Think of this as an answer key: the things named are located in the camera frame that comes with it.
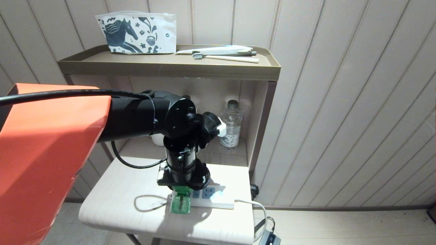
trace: tiled floor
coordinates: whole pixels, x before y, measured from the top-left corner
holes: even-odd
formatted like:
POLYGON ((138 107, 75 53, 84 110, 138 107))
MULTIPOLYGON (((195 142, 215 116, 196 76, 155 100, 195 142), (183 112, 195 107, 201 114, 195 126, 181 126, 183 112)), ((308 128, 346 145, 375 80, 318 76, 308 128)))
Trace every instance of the tiled floor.
MULTIPOLYGON (((77 218, 80 204, 62 206, 55 223, 41 245, 132 245, 118 232, 86 227, 77 218)), ((276 221, 275 234, 282 245, 434 245, 436 225, 425 210, 319 212, 268 211, 276 221)), ((256 223, 263 216, 254 211, 256 223)), ((143 245, 151 245, 152 237, 140 236, 143 245)), ((160 245, 194 245, 162 239, 160 245)))

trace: striped wall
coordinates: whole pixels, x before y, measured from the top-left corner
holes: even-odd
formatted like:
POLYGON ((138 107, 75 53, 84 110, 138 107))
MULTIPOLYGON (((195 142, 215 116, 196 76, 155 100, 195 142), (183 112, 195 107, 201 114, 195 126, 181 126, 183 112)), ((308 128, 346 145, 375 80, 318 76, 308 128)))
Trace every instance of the striped wall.
MULTIPOLYGON (((65 84, 56 60, 105 43, 94 15, 177 15, 179 44, 267 47, 282 66, 253 182, 282 207, 435 201, 434 0, 4 0, 0 93, 65 84)), ((75 84, 132 90, 128 77, 75 84)), ((102 145, 71 198, 110 164, 102 145)))

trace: bottle label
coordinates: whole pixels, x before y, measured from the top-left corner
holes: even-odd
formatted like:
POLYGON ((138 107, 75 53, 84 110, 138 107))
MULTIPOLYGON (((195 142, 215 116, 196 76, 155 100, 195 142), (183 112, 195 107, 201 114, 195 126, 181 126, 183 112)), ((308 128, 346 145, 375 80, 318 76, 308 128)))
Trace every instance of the bottle label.
POLYGON ((239 133, 241 127, 227 128, 227 135, 220 139, 221 144, 225 147, 235 147, 239 143, 239 133))

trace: white table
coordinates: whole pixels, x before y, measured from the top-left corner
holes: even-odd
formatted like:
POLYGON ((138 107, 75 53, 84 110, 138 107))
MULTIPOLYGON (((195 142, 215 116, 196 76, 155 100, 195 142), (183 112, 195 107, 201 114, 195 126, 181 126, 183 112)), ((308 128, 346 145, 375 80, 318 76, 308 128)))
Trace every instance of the white table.
MULTIPOLYGON (((157 161, 123 158, 135 165, 157 161)), ((251 199, 248 167, 207 166, 213 182, 225 185, 237 198, 251 199)), ((82 204, 80 221, 98 229, 178 241, 253 244, 251 204, 237 202, 233 210, 191 207, 190 214, 172 214, 169 205, 162 206, 171 190, 156 184, 157 171, 158 166, 139 170, 115 159, 82 204)))

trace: white power strip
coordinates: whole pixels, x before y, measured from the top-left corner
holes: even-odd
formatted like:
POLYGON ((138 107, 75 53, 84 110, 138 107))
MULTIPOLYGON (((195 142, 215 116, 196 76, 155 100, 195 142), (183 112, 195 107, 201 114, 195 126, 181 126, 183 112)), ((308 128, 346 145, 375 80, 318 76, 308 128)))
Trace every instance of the white power strip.
MULTIPOLYGON (((169 203, 175 195, 175 191, 171 193, 169 203)), ((235 198, 232 196, 229 190, 226 190, 226 186, 222 185, 208 185, 203 190, 192 191, 189 194, 191 198, 192 207, 211 207, 211 208, 225 208, 233 209, 235 207, 235 198)))

